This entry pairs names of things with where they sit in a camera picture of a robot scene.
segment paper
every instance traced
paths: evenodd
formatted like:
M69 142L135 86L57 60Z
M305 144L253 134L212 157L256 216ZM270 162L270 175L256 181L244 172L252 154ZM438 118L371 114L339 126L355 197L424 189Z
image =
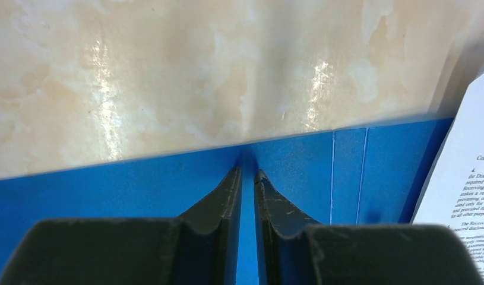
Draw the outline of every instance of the paper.
M484 279L484 70L468 87L413 217L460 237Z

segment beige marble surface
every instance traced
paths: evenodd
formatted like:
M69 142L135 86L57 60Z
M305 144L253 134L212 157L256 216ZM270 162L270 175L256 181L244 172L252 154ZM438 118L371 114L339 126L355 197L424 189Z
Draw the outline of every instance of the beige marble surface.
M0 0L0 178L451 116L483 60L482 0Z

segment marble floor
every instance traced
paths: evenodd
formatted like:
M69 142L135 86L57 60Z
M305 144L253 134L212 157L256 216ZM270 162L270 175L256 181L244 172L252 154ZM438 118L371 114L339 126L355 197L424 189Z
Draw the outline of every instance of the marble floor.
M0 179L453 116L484 0L0 0Z

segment crease line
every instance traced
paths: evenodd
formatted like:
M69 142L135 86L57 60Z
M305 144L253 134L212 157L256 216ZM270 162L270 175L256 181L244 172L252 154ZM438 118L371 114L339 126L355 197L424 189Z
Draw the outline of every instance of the crease line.
M333 224L333 183L334 183L334 146L336 145L336 132L333 132L333 149L331 158L331 193L329 200L329 224Z
M366 149L368 146L368 133L369 133L369 128L366 128L366 133L364 134L364 147L362 150L362 164L360 168L360 180L359 180L359 196L357 197L357 214L355 217L355 224L359 224L360 194L362 193L362 182L364 181L364 166L366 165Z

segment blue surface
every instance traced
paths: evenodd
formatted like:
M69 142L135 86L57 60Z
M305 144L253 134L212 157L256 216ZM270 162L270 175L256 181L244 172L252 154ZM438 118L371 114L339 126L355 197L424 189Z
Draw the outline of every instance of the blue surface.
M177 216L214 189L244 153L237 283L257 284L256 167L248 154L283 195L320 222L405 222L450 124L343 130L2 180L0 270L38 220Z

